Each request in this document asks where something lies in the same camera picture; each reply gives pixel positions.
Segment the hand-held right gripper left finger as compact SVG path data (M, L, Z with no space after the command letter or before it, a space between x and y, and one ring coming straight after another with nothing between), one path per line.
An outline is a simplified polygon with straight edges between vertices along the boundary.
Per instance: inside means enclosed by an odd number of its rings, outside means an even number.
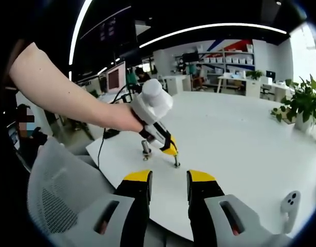
M105 194L89 204L67 232L72 246L143 246L151 185L152 171L133 172L113 194Z

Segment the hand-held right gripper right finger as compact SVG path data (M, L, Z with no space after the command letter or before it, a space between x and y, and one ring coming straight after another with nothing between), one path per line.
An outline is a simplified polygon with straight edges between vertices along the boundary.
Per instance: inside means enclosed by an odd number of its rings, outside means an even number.
M188 216L195 246L288 246L285 234L264 228L258 214L226 195L208 173L187 171Z

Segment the person's left hand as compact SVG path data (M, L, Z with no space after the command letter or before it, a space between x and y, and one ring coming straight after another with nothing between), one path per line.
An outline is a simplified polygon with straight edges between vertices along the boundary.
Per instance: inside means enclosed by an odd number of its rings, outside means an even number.
M143 130L142 123L135 116L132 108L128 104L121 104L120 111L120 129L123 131L132 131L139 133Z

